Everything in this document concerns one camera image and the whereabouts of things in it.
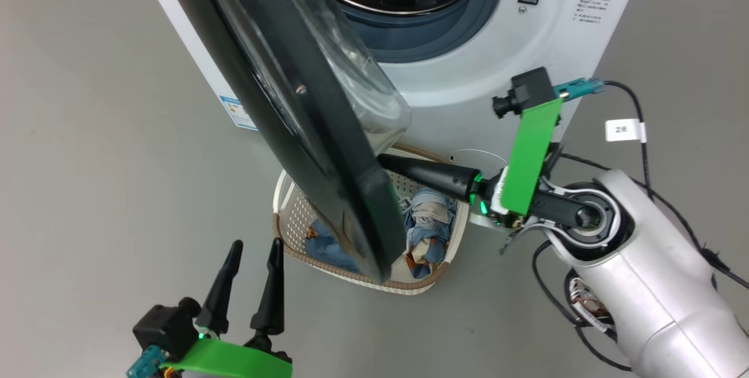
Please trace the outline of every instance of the white laundry basket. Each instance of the white laundry basket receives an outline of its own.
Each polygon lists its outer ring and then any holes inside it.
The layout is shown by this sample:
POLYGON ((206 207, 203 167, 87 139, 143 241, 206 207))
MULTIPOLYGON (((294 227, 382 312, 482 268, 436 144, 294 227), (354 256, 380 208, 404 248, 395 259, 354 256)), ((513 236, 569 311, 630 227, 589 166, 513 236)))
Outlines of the white laundry basket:
MULTIPOLYGON (((446 162, 446 160, 442 160, 433 154, 398 144, 388 150, 388 154, 446 162)), ((415 181, 409 180, 409 178, 397 173, 388 172, 388 175, 390 175, 393 188, 399 198, 411 197, 416 191, 423 188, 422 184, 415 183, 415 181)), ((284 245, 286 253, 323 272, 350 281, 351 283, 382 290, 383 292, 398 293, 399 295, 418 295, 432 287, 434 282, 442 277, 442 274, 445 274, 452 259, 455 257, 455 253, 458 252, 466 223, 468 223, 469 206, 465 202, 455 201, 455 203, 457 204, 457 211, 452 224, 452 234, 447 246, 445 260, 433 266, 431 274, 421 280, 409 277, 409 280, 398 281, 396 277, 393 277, 383 284, 375 284, 366 275, 356 274, 330 264, 322 263, 307 255, 307 251, 304 248, 304 240, 307 238, 311 224, 318 216, 307 201, 307 197, 294 184, 294 181, 286 174, 286 171, 281 172, 281 176, 276 184, 276 193, 273 195, 273 233, 276 237, 283 239, 284 244, 286 244, 284 245)))

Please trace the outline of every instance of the transparent glass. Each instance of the transparent glass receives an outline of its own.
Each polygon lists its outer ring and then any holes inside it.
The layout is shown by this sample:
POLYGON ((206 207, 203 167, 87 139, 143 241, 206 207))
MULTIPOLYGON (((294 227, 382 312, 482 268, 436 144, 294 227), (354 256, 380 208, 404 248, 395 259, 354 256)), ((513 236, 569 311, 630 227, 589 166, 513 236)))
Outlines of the transparent glass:
POLYGON ((335 0, 295 2, 346 92, 374 153, 385 152, 410 125, 408 103, 372 58, 335 0))

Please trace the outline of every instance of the clothes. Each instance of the clothes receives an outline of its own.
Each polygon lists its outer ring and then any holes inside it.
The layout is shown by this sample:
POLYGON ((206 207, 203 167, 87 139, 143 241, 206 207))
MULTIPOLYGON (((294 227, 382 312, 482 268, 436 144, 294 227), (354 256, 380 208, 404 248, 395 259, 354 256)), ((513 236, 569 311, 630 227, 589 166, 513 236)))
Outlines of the clothes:
POLYGON ((416 279, 431 274, 431 264, 445 260, 457 207, 446 195, 423 188, 405 213, 406 263, 416 279))
POLYGON ((332 236, 332 233, 319 218, 310 226, 310 233, 304 240, 304 249, 307 251, 307 255, 317 261, 359 274, 359 269, 356 268, 353 258, 346 255, 338 241, 335 240, 335 237, 332 236))

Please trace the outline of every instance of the teal connector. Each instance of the teal connector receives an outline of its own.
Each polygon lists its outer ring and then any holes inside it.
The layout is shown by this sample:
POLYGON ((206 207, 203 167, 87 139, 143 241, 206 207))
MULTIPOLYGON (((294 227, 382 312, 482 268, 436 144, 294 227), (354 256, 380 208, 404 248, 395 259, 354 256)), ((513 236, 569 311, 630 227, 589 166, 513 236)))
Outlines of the teal connector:
POLYGON ((554 93, 563 98, 564 101, 570 101, 584 95, 595 94, 604 91, 604 81, 599 78, 578 78, 569 83, 559 84, 554 87, 554 93))

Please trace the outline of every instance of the washing machine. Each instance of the washing machine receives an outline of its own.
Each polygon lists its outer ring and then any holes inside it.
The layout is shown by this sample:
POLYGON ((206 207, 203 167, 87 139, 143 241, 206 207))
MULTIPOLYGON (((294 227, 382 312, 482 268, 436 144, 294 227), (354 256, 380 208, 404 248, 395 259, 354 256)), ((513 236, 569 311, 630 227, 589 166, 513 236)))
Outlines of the washing machine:
POLYGON ((231 119, 260 130, 375 280, 404 246, 376 155, 398 140, 491 171, 518 125, 492 97, 538 67, 590 77, 627 1, 159 0, 231 119))

